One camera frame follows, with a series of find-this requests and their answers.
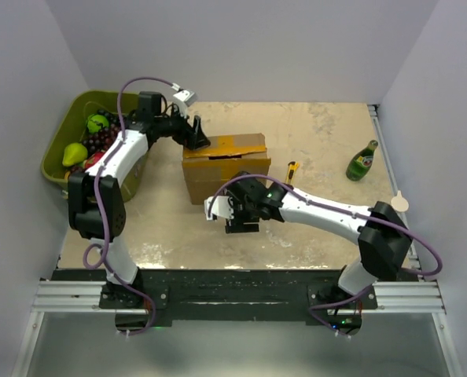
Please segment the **bottle label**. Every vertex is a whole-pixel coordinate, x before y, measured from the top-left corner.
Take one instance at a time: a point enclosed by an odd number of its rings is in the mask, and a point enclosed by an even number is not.
[[[373,162],[373,156],[360,156],[356,161],[363,167],[371,167]]]

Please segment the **gray wall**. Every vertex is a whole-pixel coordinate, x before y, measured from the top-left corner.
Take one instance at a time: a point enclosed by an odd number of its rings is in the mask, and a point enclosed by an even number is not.
[[[410,226],[443,255],[439,282],[467,375],[467,2],[439,1],[380,116]]]
[[[367,103],[387,93],[437,3],[47,1],[91,87],[157,75],[204,101]]]
[[[0,0],[0,377],[12,371],[38,278],[50,274],[67,226],[39,164],[85,89],[46,3]]]

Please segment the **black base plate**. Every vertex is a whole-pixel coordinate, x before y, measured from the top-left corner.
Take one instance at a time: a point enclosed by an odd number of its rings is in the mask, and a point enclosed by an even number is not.
[[[155,301],[155,326],[171,326],[173,320],[298,321],[319,325],[308,308],[324,303],[319,301],[319,292],[336,284],[340,270],[142,269],[140,273],[145,293]],[[53,273],[52,280],[105,281],[105,277],[103,270],[62,269]],[[365,295],[361,302],[363,309],[377,308],[374,297]],[[99,307],[122,309],[123,304],[100,298]],[[353,303],[344,308],[355,307]],[[341,329],[361,326],[358,314],[334,316],[326,310],[316,313]],[[144,314],[116,315],[120,330],[140,328],[146,321]]]

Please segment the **green pear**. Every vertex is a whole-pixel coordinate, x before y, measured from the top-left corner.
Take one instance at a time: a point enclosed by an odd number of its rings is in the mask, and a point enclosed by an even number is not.
[[[88,151],[80,143],[72,143],[64,149],[64,158],[62,165],[72,167],[77,163],[81,163],[88,157]]]

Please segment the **beige floor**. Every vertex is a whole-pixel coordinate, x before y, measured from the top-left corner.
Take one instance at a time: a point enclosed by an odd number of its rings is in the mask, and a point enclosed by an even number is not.
[[[375,138],[364,104],[197,103],[207,135],[262,132],[272,158],[270,175],[284,179],[298,161],[293,184],[345,203],[373,205],[392,197],[380,150],[368,175],[351,182],[350,158]],[[181,148],[160,140],[152,148],[138,194],[127,203],[123,232],[142,268],[335,269],[351,262],[357,247],[319,229],[264,221],[259,233],[227,235],[224,222],[206,222],[202,206],[192,206],[182,176]],[[87,245],[69,230],[59,267],[81,268]],[[92,253],[90,260],[97,258]]]

